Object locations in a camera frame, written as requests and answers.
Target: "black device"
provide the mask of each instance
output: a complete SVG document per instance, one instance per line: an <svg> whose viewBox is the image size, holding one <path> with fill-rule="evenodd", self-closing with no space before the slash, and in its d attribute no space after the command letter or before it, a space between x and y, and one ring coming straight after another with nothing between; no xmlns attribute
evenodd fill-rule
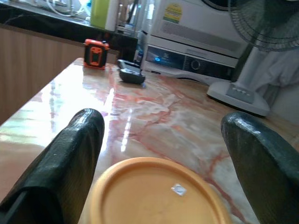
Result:
<svg viewBox="0 0 299 224"><path fill-rule="evenodd" d="M145 76L141 74L138 64L117 60L117 65L120 68L120 77L125 83L141 84L144 82Z"/></svg>

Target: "marble table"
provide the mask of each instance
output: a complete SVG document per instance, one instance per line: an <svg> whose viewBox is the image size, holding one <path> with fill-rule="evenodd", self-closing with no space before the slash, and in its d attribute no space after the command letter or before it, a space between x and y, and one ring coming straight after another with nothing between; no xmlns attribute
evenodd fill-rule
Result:
<svg viewBox="0 0 299 224"><path fill-rule="evenodd" d="M93 182L124 159L166 158L206 180L233 223L258 223L220 131L232 108L208 98L207 87L196 82L148 74L143 86L126 84L115 65L100 71L82 62L77 59L0 127L0 201L77 111L94 108L106 129ZM262 121L299 149L298 126L275 116ZM89 222L88 200L80 224Z"/></svg>

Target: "sticker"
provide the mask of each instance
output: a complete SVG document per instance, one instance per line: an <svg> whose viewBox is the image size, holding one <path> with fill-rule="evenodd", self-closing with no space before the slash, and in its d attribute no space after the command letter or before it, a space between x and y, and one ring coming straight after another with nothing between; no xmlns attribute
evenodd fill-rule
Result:
<svg viewBox="0 0 299 224"><path fill-rule="evenodd" d="M164 12L164 20L169 22L179 23L183 14L183 9L179 4L171 3L167 6Z"/></svg>
<svg viewBox="0 0 299 224"><path fill-rule="evenodd" d="M182 185L178 183L175 184L171 189L180 196L183 196L187 191Z"/></svg>

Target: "orange container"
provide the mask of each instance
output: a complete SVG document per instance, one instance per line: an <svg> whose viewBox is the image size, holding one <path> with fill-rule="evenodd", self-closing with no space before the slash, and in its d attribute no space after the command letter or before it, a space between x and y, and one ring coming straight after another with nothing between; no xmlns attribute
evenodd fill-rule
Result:
<svg viewBox="0 0 299 224"><path fill-rule="evenodd" d="M231 224L204 180L164 159L140 157L113 165L91 196L91 224Z"/></svg>

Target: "fan stand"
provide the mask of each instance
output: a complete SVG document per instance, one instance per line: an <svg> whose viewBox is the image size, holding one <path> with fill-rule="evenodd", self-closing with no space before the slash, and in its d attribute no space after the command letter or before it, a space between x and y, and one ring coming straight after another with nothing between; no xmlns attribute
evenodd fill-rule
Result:
<svg viewBox="0 0 299 224"><path fill-rule="evenodd" d="M210 85L210 97L260 116L267 116L270 108L267 102L249 86L254 77L253 70L259 62L258 48L254 47L235 83L216 82Z"/></svg>

